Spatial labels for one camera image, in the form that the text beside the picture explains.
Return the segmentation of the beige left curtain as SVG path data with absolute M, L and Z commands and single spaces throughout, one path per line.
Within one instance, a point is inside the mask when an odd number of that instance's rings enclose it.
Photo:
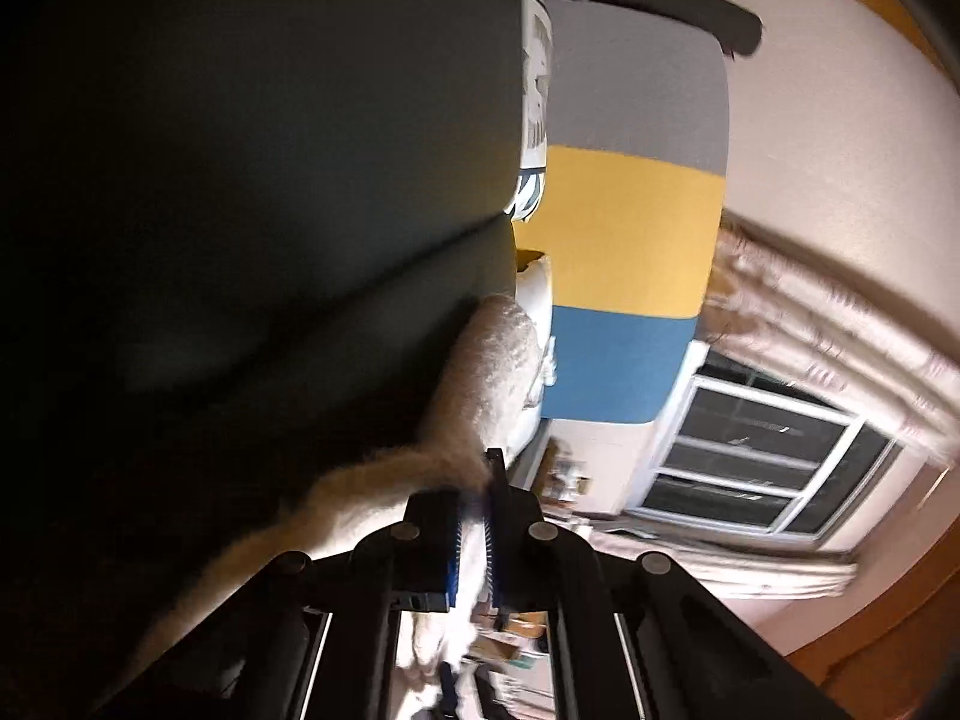
M 820 266 L 721 221 L 698 338 L 872 427 L 958 463 L 958 362 Z

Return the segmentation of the back window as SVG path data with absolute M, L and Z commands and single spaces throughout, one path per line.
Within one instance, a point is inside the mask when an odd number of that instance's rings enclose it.
M 698 538 L 822 548 L 889 471 L 900 445 L 861 416 L 692 346 L 662 431 L 623 511 Z

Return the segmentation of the grey yellow blue sofa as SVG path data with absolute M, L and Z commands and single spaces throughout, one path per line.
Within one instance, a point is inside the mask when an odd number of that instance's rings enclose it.
M 556 380 L 542 415 L 643 424 L 693 340 L 726 193 L 727 60 L 763 23 L 731 0 L 539 0 L 550 20 L 539 208 Z

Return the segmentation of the triangle pattern pillow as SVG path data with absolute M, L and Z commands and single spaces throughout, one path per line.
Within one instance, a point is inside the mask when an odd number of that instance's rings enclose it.
M 523 15 L 523 132 L 516 190 L 505 213 L 514 221 L 534 215 L 545 192 L 548 92 L 553 36 L 544 0 L 521 0 Z

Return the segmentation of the cream knit sweater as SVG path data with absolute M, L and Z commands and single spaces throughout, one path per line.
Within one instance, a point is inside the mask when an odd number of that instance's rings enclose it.
M 128 678 L 153 665 L 274 557 L 299 551 L 320 559 L 350 551 L 400 517 L 421 491 L 481 493 L 490 481 L 485 452 L 509 449 L 540 359 L 537 328 L 516 299 L 482 299 L 455 340 L 415 444 L 325 473 L 277 523 L 229 544 L 151 626 Z

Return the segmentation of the beige middle curtain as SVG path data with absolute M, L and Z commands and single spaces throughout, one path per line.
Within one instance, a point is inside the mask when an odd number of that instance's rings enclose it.
M 713 544 L 604 532 L 586 517 L 548 507 L 545 518 L 582 536 L 599 553 L 635 561 L 656 551 L 680 567 L 718 598 L 732 600 L 817 600 L 843 595 L 857 577 L 857 562 L 817 556 L 770 556 L 728 550 Z

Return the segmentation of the beige curtain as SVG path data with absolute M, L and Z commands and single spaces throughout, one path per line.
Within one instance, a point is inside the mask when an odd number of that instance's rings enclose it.
M 728 550 L 713 544 L 604 532 L 586 517 L 548 507 L 545 518 L 582 536 L 599 553 L 635 561 L 656 551 L 680 567 L 718 598 L 732 600 L 817 600 L 843 595 L 857 577 L 857 562 L 817 556 L 770 556 Z
M 958 362 L 820 266 L 721 221 L 698 338 L 872 427 L 958 463 Z

